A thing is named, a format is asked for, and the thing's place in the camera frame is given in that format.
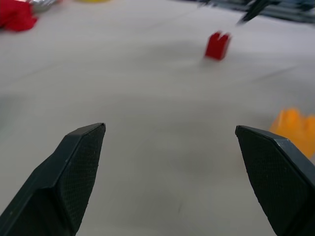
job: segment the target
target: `orange object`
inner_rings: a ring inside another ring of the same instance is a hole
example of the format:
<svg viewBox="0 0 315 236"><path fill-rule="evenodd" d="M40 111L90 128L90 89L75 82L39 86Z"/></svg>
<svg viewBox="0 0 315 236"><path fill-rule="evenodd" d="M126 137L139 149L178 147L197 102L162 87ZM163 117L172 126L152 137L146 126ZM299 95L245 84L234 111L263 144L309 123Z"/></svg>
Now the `orange object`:
<svg viewBox="0 0 315 236"><path fill-rule="evenodd" d="M205 57L222 60L225 58L231 36L226 33L222 35L220 31L214 33L209 38Z"/></svg>
<svg viewBox="0 0 315 236"><path fill-rule="evenodd" d="M270 132L289 139L308 159L315 153L315 116L303 116L298 109L283 110Z"/></svg>

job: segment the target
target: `red toy block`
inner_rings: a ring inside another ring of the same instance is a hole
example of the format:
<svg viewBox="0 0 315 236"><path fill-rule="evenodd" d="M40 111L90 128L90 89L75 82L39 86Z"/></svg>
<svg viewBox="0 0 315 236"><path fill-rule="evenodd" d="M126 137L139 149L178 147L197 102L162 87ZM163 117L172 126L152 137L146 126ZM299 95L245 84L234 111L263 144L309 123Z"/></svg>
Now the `red toy block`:
<svg viewBox="0 0 315 236"><path fill-rule="evenodd" d="M205 57L216 60L224 59L230 40L231 36L228 33L222 35L222 33L218 31L212 34L209 38Z"/></svg>

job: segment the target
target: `white table surface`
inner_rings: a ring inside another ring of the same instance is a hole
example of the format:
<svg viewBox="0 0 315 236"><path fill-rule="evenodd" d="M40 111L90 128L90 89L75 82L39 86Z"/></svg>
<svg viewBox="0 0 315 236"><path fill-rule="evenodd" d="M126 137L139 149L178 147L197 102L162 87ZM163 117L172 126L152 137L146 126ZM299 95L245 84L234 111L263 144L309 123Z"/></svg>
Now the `white table surface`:
<svg viewBox="0 0 315 236"><path fill-rule="evenodd" d="M66 1L0 34L0 211L68 132L105 122L79 236L273 236L236 125L315 113L315 31L171 0ZM232 33L226 59L208 37Z"/></svg>

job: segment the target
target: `red object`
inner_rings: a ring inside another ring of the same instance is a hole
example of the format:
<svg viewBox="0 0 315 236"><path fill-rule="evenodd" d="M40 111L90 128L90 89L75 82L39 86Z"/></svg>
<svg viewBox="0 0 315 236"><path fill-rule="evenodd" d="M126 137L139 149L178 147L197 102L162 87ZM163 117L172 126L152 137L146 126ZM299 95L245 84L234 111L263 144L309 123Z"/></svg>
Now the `red object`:
<svg viewBox="0 0 315 236"><path fill-rule="evenodd" d="M0 27L5 30L15 32L29 30L37 21L28 2L0 0L0 6Z"/></svg>
<svg viewBox="0 0 315 236"><path fill-rule="evenodd" d="M220 31L214 33L209 38L205 57L222 60L225 58L231 36L226 33L222 35Z"/></svg>

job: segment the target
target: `gray surface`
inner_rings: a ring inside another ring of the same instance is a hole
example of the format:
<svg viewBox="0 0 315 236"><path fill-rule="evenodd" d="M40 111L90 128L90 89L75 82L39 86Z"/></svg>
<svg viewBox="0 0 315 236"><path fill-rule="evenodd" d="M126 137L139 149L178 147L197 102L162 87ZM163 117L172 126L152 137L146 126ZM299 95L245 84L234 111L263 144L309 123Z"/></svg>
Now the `gray surface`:
<svg viewBox="0 0 315 236"><path fill-rule="evenodd" d="M78 236L272 236L234 135L314 113L314 29L166 0L66 2L1 35L2 211L68 132L106 122ZM203 60L230 31L225 61Z"/></svg>

